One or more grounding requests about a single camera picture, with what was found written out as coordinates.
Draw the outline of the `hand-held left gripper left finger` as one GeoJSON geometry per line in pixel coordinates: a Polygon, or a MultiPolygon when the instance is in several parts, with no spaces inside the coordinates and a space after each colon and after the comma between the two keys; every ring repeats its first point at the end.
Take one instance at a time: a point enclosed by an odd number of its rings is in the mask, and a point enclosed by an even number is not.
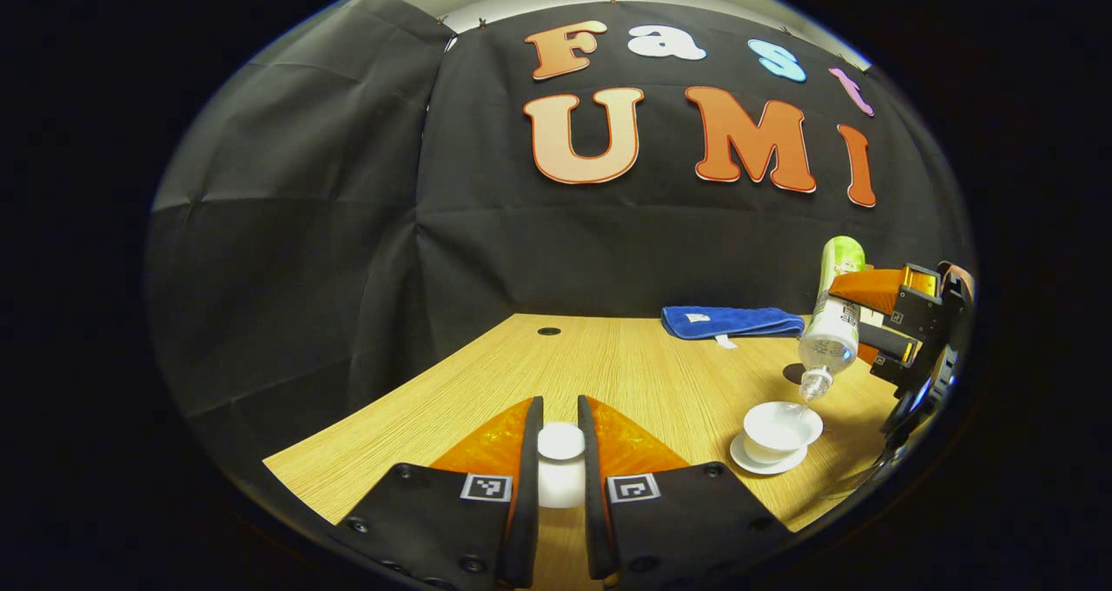
{"type": "Polygon", "coordinates": [[[543,398],[525,398],[429,467],[394,464],[336,523],[336,543],[420,590],[532,587],[543,417],[543,398]]]}

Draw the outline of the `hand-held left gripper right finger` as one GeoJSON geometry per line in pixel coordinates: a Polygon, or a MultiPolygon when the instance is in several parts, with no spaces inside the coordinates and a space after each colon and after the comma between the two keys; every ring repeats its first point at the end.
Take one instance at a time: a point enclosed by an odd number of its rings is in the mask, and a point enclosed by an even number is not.
{"type": "Polygon", "coordinates": [[[714,590],[793,532],[718,461],[692,464],[617,408],[579,397],[589,577],[607,590],[714,590]]]}

